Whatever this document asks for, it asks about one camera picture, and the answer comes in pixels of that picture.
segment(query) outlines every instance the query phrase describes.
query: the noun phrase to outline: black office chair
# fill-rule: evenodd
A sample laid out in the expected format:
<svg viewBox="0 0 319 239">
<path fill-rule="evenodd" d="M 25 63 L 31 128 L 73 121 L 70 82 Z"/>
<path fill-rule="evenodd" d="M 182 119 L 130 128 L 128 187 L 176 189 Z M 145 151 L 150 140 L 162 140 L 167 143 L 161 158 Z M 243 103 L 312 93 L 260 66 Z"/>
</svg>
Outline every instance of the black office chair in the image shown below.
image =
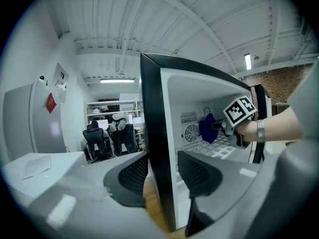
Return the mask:
<svg viewBox="0 0 319 239">
<path fill-rule="evenodd" d="M 136 132 L 132 124 L 126 124 L 122 131 L 116 130 L 112 132 L 110 128 L 107 129 L 109 137 L 111 138 L 114 146 L 115 155 L 122 156 L 122 143 L 125 144 L 127 154 L 135 153 L 139 151 L 139 147 L 136 142 Z"/>
<path fill-rule="evenodd" d="M 102 128 L 95 125 L 88 125 L 87 129 L 82 133 L 88 143 L 88 151 L 93 158 L 91 163 L 111 158 L 111 155 L 108 153 L 108 148 L 104 142 Z"/>
</svg>

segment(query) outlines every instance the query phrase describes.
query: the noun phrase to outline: brick wall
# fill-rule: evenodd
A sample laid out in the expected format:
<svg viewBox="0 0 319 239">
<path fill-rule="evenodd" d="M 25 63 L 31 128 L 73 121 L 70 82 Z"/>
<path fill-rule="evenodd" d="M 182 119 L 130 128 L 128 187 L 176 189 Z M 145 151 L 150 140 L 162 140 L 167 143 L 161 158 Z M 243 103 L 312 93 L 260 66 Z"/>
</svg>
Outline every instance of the brick wall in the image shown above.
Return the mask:
<svg viewBox="0 0 319 239">
<path fill-rule="evenodd" d="M 269 93 L 272 105 L 285 103 L 287 98 L 308 74 L 312 64 L 294 68 L 281 68 L 240 78 L 249 86 L 261 84 Z"/>
</svg>

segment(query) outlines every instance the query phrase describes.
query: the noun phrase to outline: wristwatch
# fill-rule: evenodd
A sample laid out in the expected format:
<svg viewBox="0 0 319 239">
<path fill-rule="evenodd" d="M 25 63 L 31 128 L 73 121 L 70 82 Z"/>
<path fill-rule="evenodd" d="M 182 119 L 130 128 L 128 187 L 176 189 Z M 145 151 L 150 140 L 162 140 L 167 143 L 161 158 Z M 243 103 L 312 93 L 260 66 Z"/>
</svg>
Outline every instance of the wristwatch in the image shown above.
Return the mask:
<svg viewBox="0 0 319 239">
<path fill-rule="evenodd" d="M 258 135 L 258 142 L 265 142 L 265 124 L 262 119 L 257 121 L 257 135 Z"/>
</svg>

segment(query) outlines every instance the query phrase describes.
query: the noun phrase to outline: ceiling light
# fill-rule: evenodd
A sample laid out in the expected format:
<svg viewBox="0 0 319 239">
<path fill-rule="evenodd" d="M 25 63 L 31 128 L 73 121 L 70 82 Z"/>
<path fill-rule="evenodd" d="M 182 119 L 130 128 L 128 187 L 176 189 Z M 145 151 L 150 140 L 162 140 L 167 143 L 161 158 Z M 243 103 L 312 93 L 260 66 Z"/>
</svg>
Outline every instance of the ceiling light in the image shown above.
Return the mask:
<svg viewBox="0 0 319 239">
<path fill-rule="evenodd" d="M 250 57 L 250 54 L 245 54 L 245 60 L 246 60 L 246 67 L 247 67 L 247 70 L 250 70 L 251 69 L 251 57 Z"/>
<path fill-rule="evenodd" d="M 102 79 L 101 83 L 134 83 L 134 79 Z"/>
</svg>

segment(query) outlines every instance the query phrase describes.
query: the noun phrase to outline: blue cloth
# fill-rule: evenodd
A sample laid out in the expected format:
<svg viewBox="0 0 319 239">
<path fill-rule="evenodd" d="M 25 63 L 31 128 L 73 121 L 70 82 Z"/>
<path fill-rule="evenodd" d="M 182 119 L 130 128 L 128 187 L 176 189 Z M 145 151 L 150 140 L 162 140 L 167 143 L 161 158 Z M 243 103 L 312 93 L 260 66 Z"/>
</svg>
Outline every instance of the blue cloth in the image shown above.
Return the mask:
<svg viewBox="0 0 319 239">
<path fill-rule="evenodd" d="M 199 132 L 202 135 L 203 141 L 213 143 L 217 139 L 218 130 L 211 129 L 211 125 L 215 122 L 213 114 L 208 114 L 205 120 L 199 122 Z"/>
</svg>

